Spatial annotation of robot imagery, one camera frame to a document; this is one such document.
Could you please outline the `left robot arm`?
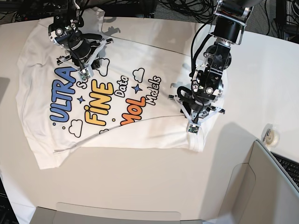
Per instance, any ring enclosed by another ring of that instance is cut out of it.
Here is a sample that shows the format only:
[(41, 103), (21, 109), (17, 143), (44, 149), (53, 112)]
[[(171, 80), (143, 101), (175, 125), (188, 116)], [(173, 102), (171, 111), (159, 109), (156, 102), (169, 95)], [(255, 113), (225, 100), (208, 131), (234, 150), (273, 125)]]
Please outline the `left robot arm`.
[(231, 64), (231, 45), (241, 44), (254, 5), (253, 0), (219, 0), (213, 17), (215, 27), (191, 52), (191, 86), (180, 86), (175, 96), (169, 96), (188, 119), (189, 133), (198, 134), (206, 120), (225, 113), (214, 104), (224, 91), (222, 76)]

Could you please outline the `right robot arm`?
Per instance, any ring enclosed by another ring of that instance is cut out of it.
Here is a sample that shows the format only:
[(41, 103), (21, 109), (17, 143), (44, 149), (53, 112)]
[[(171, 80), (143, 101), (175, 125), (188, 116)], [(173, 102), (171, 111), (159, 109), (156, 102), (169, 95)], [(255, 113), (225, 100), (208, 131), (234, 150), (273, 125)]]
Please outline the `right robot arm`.
[(57, 65), (66, 64), (78, 72), (82, 81), (94, 75), (100, 67), (100, 51), (105, 45), (113, 42), (100, 34), (82, 33), (84, 26), (83, 13), (89, 1), (82, 5), (75, 0), (55, 0), (54, 21), (48, 27), (50, 41), (65, 49), (66, 56), (57, 58)]

